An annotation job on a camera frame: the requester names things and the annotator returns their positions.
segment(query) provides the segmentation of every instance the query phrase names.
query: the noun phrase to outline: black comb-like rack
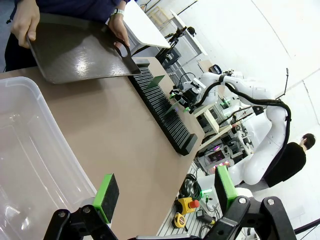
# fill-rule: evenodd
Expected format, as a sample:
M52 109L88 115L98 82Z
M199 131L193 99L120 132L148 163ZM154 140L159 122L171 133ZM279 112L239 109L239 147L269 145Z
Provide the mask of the black comb-like rack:
M154 78L148 69L150 63L148 61L136 63L140 68L141 75L129 76L132 85L139 93L174 150L183 156L188 155L198 139L197 135L191 134L188 131L174 109L167 113L172 105L159 85L146 89Z

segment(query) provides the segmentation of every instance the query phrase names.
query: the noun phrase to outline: beige tabletop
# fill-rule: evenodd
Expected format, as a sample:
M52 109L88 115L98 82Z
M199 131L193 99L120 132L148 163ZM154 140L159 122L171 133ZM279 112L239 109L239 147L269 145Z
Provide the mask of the beige tabletop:
M165 75L167 95L173 83L154 58L149 69ZM114 173L119 199L112 230L120 240L155 235L188 172L204 132L192 114L179 114L198 140L187 156L179 155L127 77L53 85L37 67L5 72L0 79L24 76L39 86L72 151L98 189Z

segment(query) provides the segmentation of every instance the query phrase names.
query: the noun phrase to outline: plastic storage bin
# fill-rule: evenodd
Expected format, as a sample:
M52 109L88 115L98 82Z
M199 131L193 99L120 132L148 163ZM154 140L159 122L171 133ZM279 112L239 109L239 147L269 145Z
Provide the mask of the plastic storage bin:
M0 239L40 240L55 210L95 194L38 86L0 80Z

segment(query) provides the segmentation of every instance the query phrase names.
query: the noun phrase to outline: robotic arm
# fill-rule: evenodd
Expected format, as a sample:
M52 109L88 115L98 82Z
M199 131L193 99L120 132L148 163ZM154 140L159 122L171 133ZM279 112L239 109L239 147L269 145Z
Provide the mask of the robotic arm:
M218 100L216 88L218 85L228 87L246 105L267 107L266 117L272 123L270 131L254 154L245 157L229 168L229 174L234 185L238 185L242 181L249 185L257 184L270 164L272 162L276 163L277 159L281 157L288 143L290 109L282 101L274 100L275 96L266 87L256 81L238 78L233 72L223 75L206 72L200 79L195 78L192 81L184 82L182 90L177 87L174 88L170 94L172 98L176 98L180 104L192 113L197 107L213 104Z

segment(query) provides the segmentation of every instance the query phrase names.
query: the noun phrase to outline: green gripper pad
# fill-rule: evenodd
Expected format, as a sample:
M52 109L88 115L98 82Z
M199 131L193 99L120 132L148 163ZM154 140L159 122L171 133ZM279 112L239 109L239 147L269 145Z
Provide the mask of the green gripper pad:
M115 175L113 173L106 174L98 192L95 195L92 205L100 216L105 219L107 224L111 223L118 197L119 188Z
M226 166L218 166L215 171L214 188L224 214L238 196Z

